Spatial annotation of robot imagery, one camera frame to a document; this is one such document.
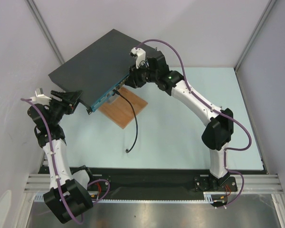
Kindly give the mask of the wooden board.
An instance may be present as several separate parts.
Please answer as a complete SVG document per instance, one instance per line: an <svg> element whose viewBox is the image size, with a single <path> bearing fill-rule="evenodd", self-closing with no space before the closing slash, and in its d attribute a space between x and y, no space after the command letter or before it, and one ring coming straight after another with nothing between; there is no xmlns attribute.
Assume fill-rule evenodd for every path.
<svg viewBox="0 0 285 228"><path fill-rule="evenodd" d="M132 104L136 115L148 105L145 100L124 86L118 91ZM119 127L124 129L132 120L134 120L132 108L130 104L119 95L114 95L111 99L112 101L105 102L98 110Z"/></svg>

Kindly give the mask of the aluminium rail frame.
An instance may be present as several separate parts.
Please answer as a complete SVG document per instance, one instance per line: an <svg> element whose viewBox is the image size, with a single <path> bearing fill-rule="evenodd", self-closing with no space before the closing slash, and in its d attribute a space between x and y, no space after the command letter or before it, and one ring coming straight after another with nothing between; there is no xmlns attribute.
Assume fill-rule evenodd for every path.
<svg viewBox="0 0 285 228"><path fill-rule="evenodd" d="M278 220L281 227L285 228L285 195L280 183L279 177L270 174L244 175L244 188L241 196L245 195L271 195L274 209L277 212ZM49 175L48 174L31 174L28 177L24 193L30 194L34 200L43 200L43 193L48 190ZM221 195L217 192L204 192L206 194Z"/></svg>

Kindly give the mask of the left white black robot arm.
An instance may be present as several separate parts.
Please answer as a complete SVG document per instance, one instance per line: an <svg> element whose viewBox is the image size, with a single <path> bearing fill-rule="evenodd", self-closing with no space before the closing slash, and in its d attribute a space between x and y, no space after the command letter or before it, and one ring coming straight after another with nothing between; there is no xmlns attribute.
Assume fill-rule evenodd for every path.
<svg viewBox="0 0 285 228"><path fill-rule="evenodd" d="M51 91L48 97L38 89L26 100L30 105L27 114L36 125L34 134L48 161L50 186L43 199L62 224L71 220L80 223L76 218L93 207L88 190L94 187L95 178L84 165L70 169L66 137L59 125L64 115L74 113L82 93Z"/></svg>

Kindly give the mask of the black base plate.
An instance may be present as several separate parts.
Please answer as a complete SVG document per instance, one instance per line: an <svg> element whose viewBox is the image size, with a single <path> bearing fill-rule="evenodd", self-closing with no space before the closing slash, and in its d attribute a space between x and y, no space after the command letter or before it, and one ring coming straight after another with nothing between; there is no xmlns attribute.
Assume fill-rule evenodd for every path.
<svg viewBox="0 0 285 228"><path fill-rule="evenodd" d="M240 170L218 188L212 186L208 170L89 168L83 173L88 182L99 180L106 200L196 200L206 191L222 195L226 186L235 193L241 182L237 177L265 171Z"/></svg>

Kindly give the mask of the dark grey network switch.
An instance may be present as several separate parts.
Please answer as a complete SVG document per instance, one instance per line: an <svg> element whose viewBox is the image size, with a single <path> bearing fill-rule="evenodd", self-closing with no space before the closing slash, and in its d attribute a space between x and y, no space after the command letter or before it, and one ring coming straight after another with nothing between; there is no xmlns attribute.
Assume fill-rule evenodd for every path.
<svg viewBox="0 0 285 228"><path fill-rule="evenodd" d="M130 51L140 42L112 29L48 76L66 92L82 91L79 102L87 112L94 112L128 77L136 60Z"/></svg>

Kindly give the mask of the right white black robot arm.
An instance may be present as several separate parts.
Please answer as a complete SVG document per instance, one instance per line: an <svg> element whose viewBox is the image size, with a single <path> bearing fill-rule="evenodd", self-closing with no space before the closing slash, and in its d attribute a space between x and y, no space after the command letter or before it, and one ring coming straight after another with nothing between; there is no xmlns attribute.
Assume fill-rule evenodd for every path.
<svg viewBox="0 0 285 228"><path fill-rule="evenodd" d="M135 65L130 67L125 85L140 88L146 83L154 83L186 105L205 125L201 138L210 151L209 185L215 191L222 190L230 176L224 167L224 149L234 132L233 112L211 104L185 81L182 74L170 70L162 52L155 51L147 56L143 49L133 48L130 55L135 58Z"/></svg>

